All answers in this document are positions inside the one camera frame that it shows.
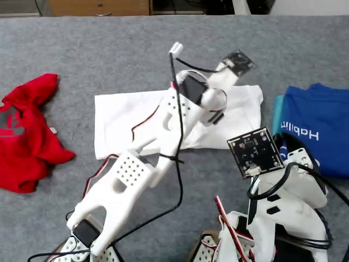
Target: white towel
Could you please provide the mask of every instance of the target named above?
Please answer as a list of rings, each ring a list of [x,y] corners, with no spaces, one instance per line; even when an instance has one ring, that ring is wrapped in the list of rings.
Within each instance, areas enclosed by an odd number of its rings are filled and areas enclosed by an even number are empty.
[[[147,119],[165,95],[164,91],[106,94],[95,96],[94,149],[97,159],[121,154],[130,148],[132,127]],[[259,128],[261,125],[262,91],[259,86],[233,86],[226,92],[225,117],[215,126],[205,127],[198,123],[183,141],[185,148],[228,149],[227,140]],[[135,139],[145,139],[157,128],[156,117],[137,128]],[[146,146],[142,155],[159,152],[155,141]]]

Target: blue cloth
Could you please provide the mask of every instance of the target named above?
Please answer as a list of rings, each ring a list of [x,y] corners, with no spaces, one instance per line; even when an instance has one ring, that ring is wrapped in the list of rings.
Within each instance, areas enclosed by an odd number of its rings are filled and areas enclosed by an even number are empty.
[[[273,131],[289,133],[305,143],[320,162],[322,175],[349,179],[349,90],[320,83],[307,90],[290,86],[282,101],[276,99]],[[284,147],[280,153],[287,155]]]

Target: drawer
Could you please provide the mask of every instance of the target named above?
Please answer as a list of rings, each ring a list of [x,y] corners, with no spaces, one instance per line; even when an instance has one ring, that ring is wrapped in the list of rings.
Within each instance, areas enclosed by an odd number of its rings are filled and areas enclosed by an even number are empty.
[[[54,16],[149,15],[149,0],[49,0]]]

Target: gray fabric surface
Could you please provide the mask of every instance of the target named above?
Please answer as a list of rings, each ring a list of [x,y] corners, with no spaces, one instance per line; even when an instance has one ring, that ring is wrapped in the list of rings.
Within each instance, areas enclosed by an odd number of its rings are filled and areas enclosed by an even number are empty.
[[[288,85],[307,88],[322,82],[348,88],[348,25],[345,16],[0,20],[0,97],[45,72],[60,74],[59,91],[43,110],[63,145],[77,154],[55,167],[33,194],[0,191],[0,261],[26,261],[53,250],[69,235],[64,215],[101,164],[94,157],[95,94],[167,88],[167,53],[175,41],[184,44],[186,61],[206,68],[242,49],[258,68],[239,83],[261,86],[262,124],[270,127],[273,99]],[[184,261],[202,230],[218,228],[216,194],[227,211],[246,212],[248,181],[241,178],[229,151],[188,150],[181,158],[182,206],[120,242],[127,261]],[[335,183],[349,195],[347,181]],[[140,197],[122,232],[174,205],[177,198],[177,176],[171,168],[156,188]],[[330,192],[323,213],[334,236],[329,261],[340,261],[349,239],[348,208]]]

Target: red cloth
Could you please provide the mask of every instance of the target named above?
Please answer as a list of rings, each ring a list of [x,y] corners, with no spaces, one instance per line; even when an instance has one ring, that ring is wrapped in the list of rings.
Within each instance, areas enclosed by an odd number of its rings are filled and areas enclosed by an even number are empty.
[[[75,154],[64,149],[39,111],[57,89],[58,75],[44,74],[16,87],[0,107],[0,188],[35,191],[48,164],[61,164]]]

